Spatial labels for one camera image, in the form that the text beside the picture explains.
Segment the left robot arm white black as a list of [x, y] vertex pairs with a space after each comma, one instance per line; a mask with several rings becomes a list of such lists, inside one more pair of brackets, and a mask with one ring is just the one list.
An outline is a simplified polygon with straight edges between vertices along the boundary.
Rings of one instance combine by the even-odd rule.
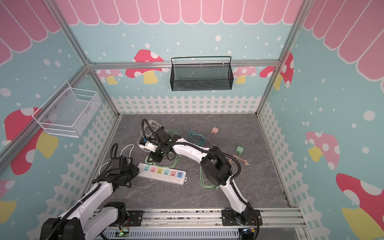
[[96, 209], [120, 187], [130, 188], [139, 168], [131, 157], [118, 155], [118, 143], [111, 147], [107, 167], [92, 181], [91, 189], [71, 208], [57, 218], [43, 223], [41, 240], [93, 240], [103, 239], [110, 225], [128, 225], [131, 220], [125, 203], [109, 202], [96, 214]]

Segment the green plug adapter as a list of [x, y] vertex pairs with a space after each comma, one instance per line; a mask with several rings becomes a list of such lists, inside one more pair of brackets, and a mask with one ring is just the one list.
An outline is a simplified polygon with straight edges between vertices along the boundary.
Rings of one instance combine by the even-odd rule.
[[244, 147], [238, 145], [238, 146], [236, 147], [236, 150], [235, 150], [236, 154], [233, 155], [233, 157], [234, 157], [238, 162], [243, 163], [245, 166], [249, 166], [249, 163], [248, 163], [246, 160], [244, 160], [244, 159], [242, 159], [242, 158], [240, 157], [240, 155], [243, 153], [243, 151], [244, 151]]

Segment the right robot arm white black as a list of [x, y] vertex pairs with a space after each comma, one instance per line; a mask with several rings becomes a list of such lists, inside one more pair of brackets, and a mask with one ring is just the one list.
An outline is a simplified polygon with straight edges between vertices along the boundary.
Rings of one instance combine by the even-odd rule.
[[142, 137], [139, 147], [150, 151], [148, 161], [160, 163], [164, 157], [171, 160], [169, 154], [187, 157], [201, 165], [206, 178], [219, 187], [231, 204], [225, 212], [230, 213], [239, 225], [249, 227], [242, 230], [241, 240], [256, 240], [260, 233], [262, 218], [244, 198], [235, 183], [242, 167], [233, 156], [223, 153], [218, 147], [204, 148], [190, 143], [179, 135], [170, 135], [163, 126], [152, 129], [147, 119], [141, 122]]

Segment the large white colourful power strip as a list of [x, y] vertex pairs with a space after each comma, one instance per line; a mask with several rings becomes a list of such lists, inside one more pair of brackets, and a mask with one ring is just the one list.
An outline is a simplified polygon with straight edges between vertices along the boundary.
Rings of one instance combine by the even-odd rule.
[[138, 168], [138, 177], [144, 179], [160, 181], [180, 186], [184, 185], [184, 183], [187, 181], [185, 171], [170, 168], [160, 168], [145, 163], [139, 163]]

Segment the pink plug adapter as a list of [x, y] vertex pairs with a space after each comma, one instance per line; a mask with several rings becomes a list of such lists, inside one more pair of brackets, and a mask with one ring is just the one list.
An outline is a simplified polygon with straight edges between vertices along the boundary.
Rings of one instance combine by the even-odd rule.
[[214, 144], [210, 141], [209, 137], [210, 137], [211, 135], [215, 135], [215, 134], [217, 134], [217, 133], [219, 132], [219, 130], [220, 130], [220, 129], [219, 129], [218, 127], [213, 127], [213, 128], [212, 128], [211, 132], [210, 132], [209, 135], [207, 136], [207, 141], [208, 141], [210, 144], [214, 145]]

